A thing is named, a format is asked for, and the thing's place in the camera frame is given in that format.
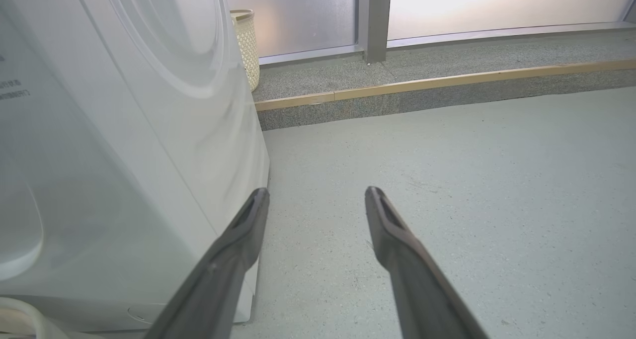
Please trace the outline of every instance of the metal window frame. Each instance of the metal window frame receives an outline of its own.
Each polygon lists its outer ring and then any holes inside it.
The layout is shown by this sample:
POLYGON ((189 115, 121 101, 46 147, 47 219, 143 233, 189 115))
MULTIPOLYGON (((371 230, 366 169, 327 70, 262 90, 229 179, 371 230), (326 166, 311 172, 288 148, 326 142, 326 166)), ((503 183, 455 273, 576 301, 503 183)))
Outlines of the metal window frame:
POLYGON ((404 49, 419 48, 427 45, 455 44, 461 42, 475 42, 486 40, 505 40, 510 38, 524 38, 527 36, 555 36, 559 34, 593 33, 612 29, 633 29, 636 24, 629 22, 600 22, 582 24, 564 24, 559 26, 537 26, 523 28, 492 29, 489 31, 473 31, 450 33, 448 35, 422 36, 387 41, 388 51, 403 51, 404 49))
POLYGON ((281 65, 295 65, 333 58, 358 57, 362 59, 364 49, 359 45, 344 45, 325 49, 314 49, 313 51, 302 51, 288 54, 277 54, 276 56, 265 56, 258 59, 261 69, 277 67, 281 65))
POLYGON ((625 22, 636 24, 636 0, 632 0, 632 5, 627 8, 625 18, 623 20, 625 22))
POLYGON ((357 4, 357 44, 367 63, 382 62, 387 58, 391 0, 357 0, 357 4))

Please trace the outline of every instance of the white washing machine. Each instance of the white washing machine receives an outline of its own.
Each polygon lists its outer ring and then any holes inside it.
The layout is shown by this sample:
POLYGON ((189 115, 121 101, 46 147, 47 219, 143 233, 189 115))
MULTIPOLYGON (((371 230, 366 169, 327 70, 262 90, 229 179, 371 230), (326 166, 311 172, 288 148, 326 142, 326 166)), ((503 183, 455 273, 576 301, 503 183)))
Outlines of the white washing machine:
POLYGON ((66 330, 147 328, 267 182, 227 2, 0 11, 0 296, 66 330))

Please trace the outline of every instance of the gray floor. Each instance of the gray floor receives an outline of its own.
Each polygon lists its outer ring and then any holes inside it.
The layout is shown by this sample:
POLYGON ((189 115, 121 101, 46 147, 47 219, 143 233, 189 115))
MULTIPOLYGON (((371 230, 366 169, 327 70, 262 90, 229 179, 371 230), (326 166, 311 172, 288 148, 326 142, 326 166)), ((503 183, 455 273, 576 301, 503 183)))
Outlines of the gray floor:
POLYGON ((400 338, 381 187, 486 332, 634 338, 636 88, 266 131, 271 205, 233 339, 400 338))

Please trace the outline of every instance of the frosted glass window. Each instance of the frosted glass window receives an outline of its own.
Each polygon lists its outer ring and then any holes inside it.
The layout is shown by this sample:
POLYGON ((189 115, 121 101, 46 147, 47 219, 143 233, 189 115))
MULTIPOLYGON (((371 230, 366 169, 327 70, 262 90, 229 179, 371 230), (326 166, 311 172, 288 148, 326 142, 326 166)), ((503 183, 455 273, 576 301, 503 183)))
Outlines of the frosted glass window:
POLYGON ((488 29, 616 22, 632 0, 391 0, 389 40, 488 29))
POLYGON ((228 0, 254 10, 258 55, 272 56, 356 43, 356 0, 228 0))

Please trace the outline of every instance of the cream basket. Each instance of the cream basket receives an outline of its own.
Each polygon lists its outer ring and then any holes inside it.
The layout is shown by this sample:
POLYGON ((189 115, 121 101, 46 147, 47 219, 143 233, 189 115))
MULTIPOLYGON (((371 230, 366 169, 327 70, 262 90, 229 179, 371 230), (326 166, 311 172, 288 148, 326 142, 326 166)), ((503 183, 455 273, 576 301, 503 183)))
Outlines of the cream basket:
POLYGON ((256 89, 260 77, 258 65, 258 51, 256 48, 256 33, 254 32, 254 11, 230 10, 232 24, 237 34, 238 46, 243 57, 243 65, 247 72, 250 90, 256 89))

